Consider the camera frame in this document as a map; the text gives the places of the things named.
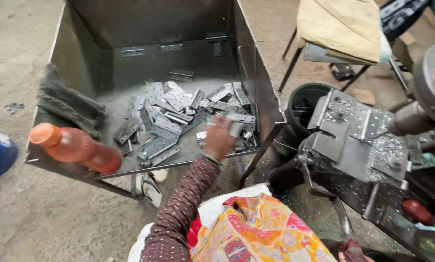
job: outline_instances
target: yellow floral cloth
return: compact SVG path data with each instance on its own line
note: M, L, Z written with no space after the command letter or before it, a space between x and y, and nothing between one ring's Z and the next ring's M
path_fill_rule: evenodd
M202 226L193 262L335 262L311 229L279 200L231 197L211 228Z

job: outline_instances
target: bangle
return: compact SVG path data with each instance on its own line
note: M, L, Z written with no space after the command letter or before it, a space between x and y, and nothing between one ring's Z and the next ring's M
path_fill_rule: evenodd
M217 165L217 166L223 166L223 164L222 164L221 162L217 161L215 158L211 157L210 155L208 155L208 154L205 153L205 152L202 152L202 153L201 153L201 156L202 156L203 158L208 159L211 163L213 163L213 164L215 164L215 165Z

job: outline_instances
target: concrete floor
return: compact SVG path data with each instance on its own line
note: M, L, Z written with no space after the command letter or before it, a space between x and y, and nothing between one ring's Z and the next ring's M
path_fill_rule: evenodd
M295 26L298 3L242 0L242 5L256 39L264 41L259 46L274 85L279 86L289 63L280 57ZM48 61L61 6L61 0L0 0L0 132L11 136L21 153L14 167L0 177L0 262L104 261L108 257L126 260L141 228L152 222L156 214L148 202L138 203L23 164L34 97ZM333 79L327 64L300 62L282 99L306 82L342 86ZM379 108L404 98L388 68L370 68L352 86L356 87L371 90ZM26 107L11 115L4 108L11 102L24 103ZM274 154L269 151L247 184L262 181L274 161ZM182 167L173 173L185 170ZM223 175L207 198L235 190L237 170L235 160L227 160ZM116 183L126 186L128 178L117 179ZM340 239L340 226L329 201L316 199L303 187L282 196L282 200L320 237ZM397 243L362 221L358 214L347 211L364 244L400 250Z

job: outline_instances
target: gray fabric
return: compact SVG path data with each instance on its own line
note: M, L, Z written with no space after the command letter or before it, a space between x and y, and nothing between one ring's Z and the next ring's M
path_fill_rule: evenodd
M80 127L94 138L100 136L95 129L106 107L69 87L56 65L46 65L46 75L36 95L38 106L61 116Z

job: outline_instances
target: patterned sleeve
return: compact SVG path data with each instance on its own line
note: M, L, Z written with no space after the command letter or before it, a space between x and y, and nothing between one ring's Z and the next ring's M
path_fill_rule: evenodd
M219 168L208 159L198 158L170 200L159 212L146 237L141 262L189 262L187 234L197 218L203 195L219 175Z

